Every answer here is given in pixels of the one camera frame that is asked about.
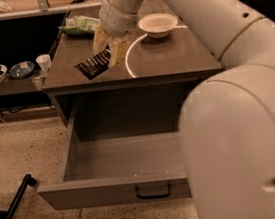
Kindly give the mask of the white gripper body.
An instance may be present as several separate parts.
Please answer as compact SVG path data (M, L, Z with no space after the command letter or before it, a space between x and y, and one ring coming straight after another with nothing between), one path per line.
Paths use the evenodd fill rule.
M103 0L99 11L99 19L106 34L113 37L122 37L129 34L136 27L138 17L136 14L128 14Z

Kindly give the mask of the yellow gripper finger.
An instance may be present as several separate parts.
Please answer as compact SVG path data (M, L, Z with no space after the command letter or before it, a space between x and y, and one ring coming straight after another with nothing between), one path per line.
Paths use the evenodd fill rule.
M108 46L110 50L110 61L109 67L112 68L113 66L118 65L121 63L127 54L129 49L130 42L128 41L128 37L117 37L117 38L110 38L108 41Z
M102 23L97 26L94 34L93 51L94 54L101 53L104 48L108 45L109 35L105 32L102 27Z

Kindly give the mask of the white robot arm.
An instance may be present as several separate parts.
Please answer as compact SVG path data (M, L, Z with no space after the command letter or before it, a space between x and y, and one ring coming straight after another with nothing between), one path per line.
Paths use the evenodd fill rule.
M143 0L103 0L115 37ZM184 101L179 130L199 219L275 219L275 23L238 0L163 0L224 67Z

